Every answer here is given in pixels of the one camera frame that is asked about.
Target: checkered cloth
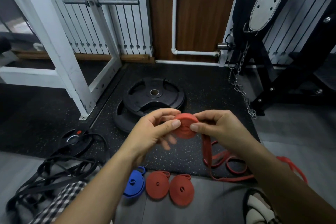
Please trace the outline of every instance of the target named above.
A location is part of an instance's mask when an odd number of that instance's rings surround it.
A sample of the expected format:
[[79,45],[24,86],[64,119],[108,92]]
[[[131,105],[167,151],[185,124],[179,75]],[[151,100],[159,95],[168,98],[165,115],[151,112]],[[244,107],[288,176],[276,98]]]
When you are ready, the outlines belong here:
[[53,202],[40,212],[29,224],[53,223],[85,186],[85,182],[76,182],[66,185]]

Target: finger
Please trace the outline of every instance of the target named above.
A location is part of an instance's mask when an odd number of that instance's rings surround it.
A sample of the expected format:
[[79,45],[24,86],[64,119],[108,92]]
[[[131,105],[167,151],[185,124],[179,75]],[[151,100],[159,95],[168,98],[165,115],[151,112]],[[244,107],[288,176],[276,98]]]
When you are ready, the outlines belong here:
[[165,135],[165,139],[166,139],[166,141],[170,142],[171,144],[176,144],[177,143],[176,138],[173,137],[172,134]]
[[165,150],[167,150],[167,151],[170,150],[170,146],[169,146],[168,142],[167,142],[163,137],[160,137],[160,138],[159,138],[159,141],[160,141],[160,143],[161,143],[163,149],[165,149]]
[[160,108],[157,109],[146,116],[144,116],[146,119],[148,119],[152,124],[155,123],[156,120],[161,119],[162,116],[176,116],[180,114],[181,111],[173,109],[173,108]]
[[229,110],[207,110],[194,115],[198,120],[214,120],[217,122],[224,114],[229,112]]
[[165,116],[162,116],[160,122],[166,122],[168,120],[173,120],[174,117],[175,117],[174,115],[165,115]]
[[169,120],[166,121],[165,123],[162,123],[161,125],[154,127],[154,134],[157,137],[161,137],[177,129],[179,126],[181,126],[180,120]]
[[216,137],[218,134],[218,127],[215,125],[209,125],[206,123],[193,123],[190,125],[190,129],[192,131],[201,133],[201,134],[206,134],[208,136],[214,136]]

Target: rubber weight plate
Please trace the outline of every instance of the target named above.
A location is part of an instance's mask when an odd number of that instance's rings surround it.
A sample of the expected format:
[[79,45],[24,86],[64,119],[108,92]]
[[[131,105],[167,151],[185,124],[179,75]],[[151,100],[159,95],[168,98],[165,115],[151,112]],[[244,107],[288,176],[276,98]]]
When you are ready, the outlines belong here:
[[134,115],[124,107],[123,101],[118,104],[113,112],[113,121],[115,125],[126,133],[131,132],[139,119],[139,116]]
[[144,78],[124,93],[125,107],[138,116],[145,116],[159,108],[178,109],[185,94],[176,84],[159,78]]

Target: rolled resistance band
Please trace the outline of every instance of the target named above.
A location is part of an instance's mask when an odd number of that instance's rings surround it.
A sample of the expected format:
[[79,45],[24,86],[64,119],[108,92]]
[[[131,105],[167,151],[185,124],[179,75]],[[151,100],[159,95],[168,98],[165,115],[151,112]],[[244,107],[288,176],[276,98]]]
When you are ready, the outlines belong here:
[[[196,135],[196,132],[190,130],[190,125],[193,123],[199,122],[196,116],[190,114],[190,113],[181,113],[178,114],[174,117],[176,120],[181,121],[181,126],[174,130],[174,134],[176,134],[179,138],[182,139],[190,139]],[[212,176],[212,168],[220,166],[222,163],[225,162],[227,169],[235,175],[243,175],[248,167],[247,165],[242,171],[234,171],[230,165],[230,161],[238,161],[238,162],[243,162],[242,159],[234,156],[231,154],[228,150],[222,151],[219,154],[216,154],[215,156],[212,155],[212,145],[218,143],[217,141],[214,141],[211,143],[211,139],[208,135],[202,134],[202,152],[203,152],[203,161],[205,165],[209,168],[210,176],[212,179],[216,181],[222,181],[222,182],[239,182],[239,181],[244,181],[248,180],[251,178],[254,178],[254,175],[245,175],[245,176],[240,176],[240,177],[233,177],[233,178],[215,178]],[[216,164],[212,164],[213,160],[218,160],[220,159],[219,162]],[[287,163],[290,169],[294,172],[296,171],[303,179],[305,183],[308,183],[306,176],[303,174],[303,172],[294,164],[292,161],[287,158],[287,157],[277,157],[280,161]]]
[[145,179],[143,175],[146,173],[144,167],[137,167],[133,170],[123,193],[125,198],[139,197],[145,190]]
[[163,199],[169,192],[174,204],[185,207],[194,199],[194,186],[190,175],[176,175],[169,184],[170,173],[154,171],[146,180],[146,192],[154,200]]

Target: right hand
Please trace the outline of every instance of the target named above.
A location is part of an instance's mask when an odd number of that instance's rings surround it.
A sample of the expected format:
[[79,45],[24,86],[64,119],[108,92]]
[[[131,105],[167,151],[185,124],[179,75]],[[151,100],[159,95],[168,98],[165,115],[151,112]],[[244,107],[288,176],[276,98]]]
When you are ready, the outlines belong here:
[[229,110],[208,110],[194,115],[202,122],[192,124],[192,131],[215,137],[220,145],[234,154],[242,155],[257,143]]

